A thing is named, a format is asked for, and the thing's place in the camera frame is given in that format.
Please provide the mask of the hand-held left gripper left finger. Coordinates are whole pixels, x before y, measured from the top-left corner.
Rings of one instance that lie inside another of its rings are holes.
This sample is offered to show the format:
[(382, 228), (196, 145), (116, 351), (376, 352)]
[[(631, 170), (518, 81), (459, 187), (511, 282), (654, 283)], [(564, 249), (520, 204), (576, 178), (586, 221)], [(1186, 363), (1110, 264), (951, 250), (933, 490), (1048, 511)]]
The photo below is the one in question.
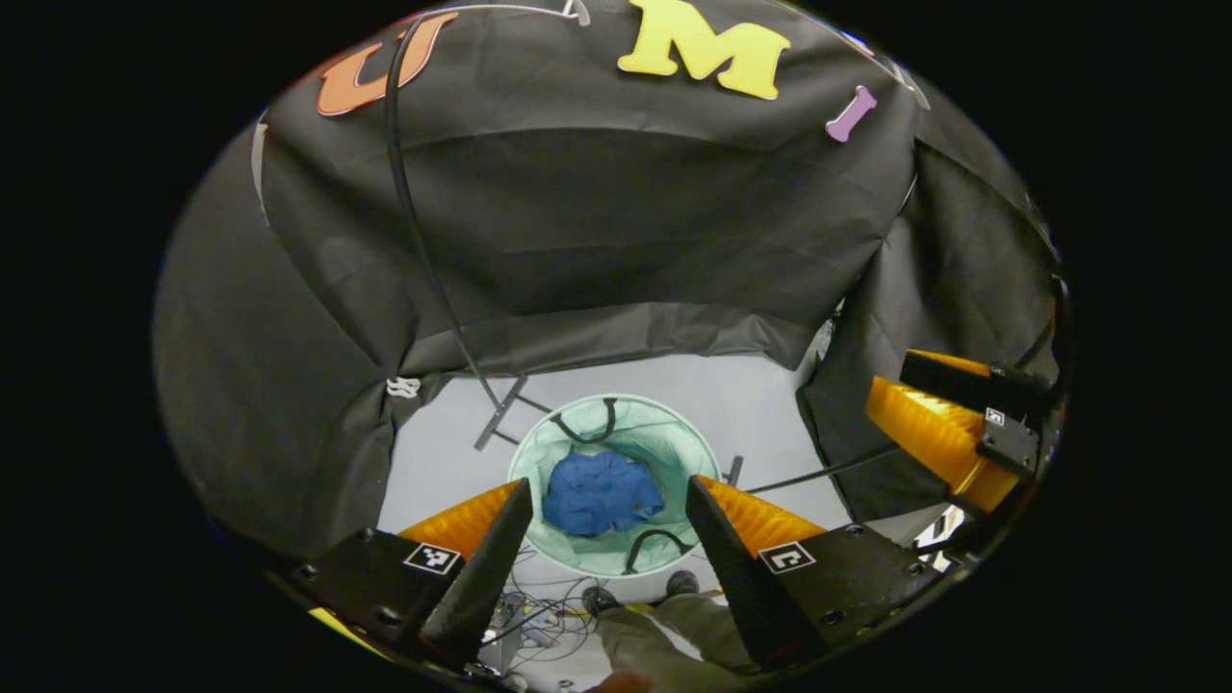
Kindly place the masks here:
[(464, 670), (479, 662), (532, 517), (529, 478), (515, 478), (402, 531), (362, 527), (269, 580), (379, 658)]

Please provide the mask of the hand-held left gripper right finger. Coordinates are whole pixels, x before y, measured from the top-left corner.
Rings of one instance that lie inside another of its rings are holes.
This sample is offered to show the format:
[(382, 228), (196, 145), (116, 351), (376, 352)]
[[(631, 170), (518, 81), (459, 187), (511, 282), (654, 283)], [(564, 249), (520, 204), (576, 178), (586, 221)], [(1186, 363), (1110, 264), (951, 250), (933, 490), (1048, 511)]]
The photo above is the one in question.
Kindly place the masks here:
[(823, 529), (717, 478), (691, 476), (685, 511), (765, 672), (856, 649), (942, 581), (871, 527)]

